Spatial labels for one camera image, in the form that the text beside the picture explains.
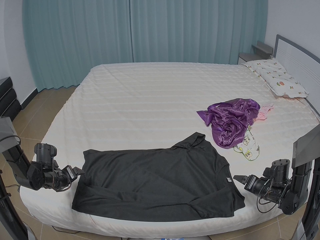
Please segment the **curtain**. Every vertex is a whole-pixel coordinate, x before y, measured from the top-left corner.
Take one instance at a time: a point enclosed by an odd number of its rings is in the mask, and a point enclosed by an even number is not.
[[[38,91],[78,85],[96,65],[133,62],[129,0],[24,0],[23,28]]]
[[[130,0],[135,62],[237,64],[264,41],[268,0]]]

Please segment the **gray headboard trim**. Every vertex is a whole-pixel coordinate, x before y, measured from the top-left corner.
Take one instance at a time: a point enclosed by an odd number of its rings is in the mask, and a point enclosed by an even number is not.
[[[313,58],[316,62],[318,62],[320,64],[320,58],[318,58],[316,55],[314,55],[313,53],[311,53],[310,51],[306,50],[302,46],[296,44],[295,42],[290,41],[289,39],[287,39],[287,38],[285,38],[285,37],[283,37],[283,36],[281,36],[279,34],[276,36],[276,39],[275,39],[275,46],[274,46],[274,52],[273,52],[273,56],[274,57],[276,57],[276,55],[277,55],[279,39],[285,41],[286,43],[288,43],[288,44],[292,45],[293,47],[297,48],[298,50],[302,51],[303,53],[305,53],[309,57]],[[308,101],[308,99],[306,99],[306,101],[309,103],[310,107],[318,114],[318,116],[320,116],[319,112]]]

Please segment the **pink cloth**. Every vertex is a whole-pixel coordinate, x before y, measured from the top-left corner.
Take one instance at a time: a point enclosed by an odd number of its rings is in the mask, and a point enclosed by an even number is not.
[[[272,103],[262,106],[262,107],[259,109],[258,116],[257,116],[256,118],[254,118],[253,120],[254,120],[254,121],[266,120],[266,119],[267,119],[267,113],[268,113],[270,110],[272,110],[273,108],[274,108],[274,105],[273,105]]]

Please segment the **headboard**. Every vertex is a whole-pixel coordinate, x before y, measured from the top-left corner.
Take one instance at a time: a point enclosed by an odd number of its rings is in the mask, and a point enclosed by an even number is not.
[[[273,56],[309,93],[306,100],[320,112],[320,58],[295,42],[277,35]]]

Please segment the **purple satin fabric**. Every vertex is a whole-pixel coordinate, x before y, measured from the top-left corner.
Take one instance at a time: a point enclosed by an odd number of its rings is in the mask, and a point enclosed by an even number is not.
[[[241,143],[249,125],[254,124],[260,105],[253,99],[236,98],[212,104],[197,111],[206,126],[211,123],[212,137],[218,146],[228,149]]]

